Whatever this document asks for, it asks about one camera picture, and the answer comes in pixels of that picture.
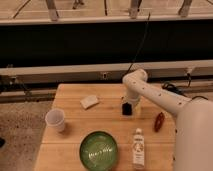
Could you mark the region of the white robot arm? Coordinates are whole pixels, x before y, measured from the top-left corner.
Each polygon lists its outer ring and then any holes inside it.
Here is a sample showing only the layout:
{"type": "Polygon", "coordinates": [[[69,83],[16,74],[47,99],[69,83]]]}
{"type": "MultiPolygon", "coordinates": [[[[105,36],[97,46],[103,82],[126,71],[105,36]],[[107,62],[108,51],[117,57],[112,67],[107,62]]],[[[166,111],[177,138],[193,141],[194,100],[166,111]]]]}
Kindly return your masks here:
{"type": "Polygon", "coordinates": [[[136,106],[145,97],[173,116],[173,171],[213,171],[213,101],[188,98],[153,86],[147,79],[143,69],[126,74],[124,100],[136,106]]]}

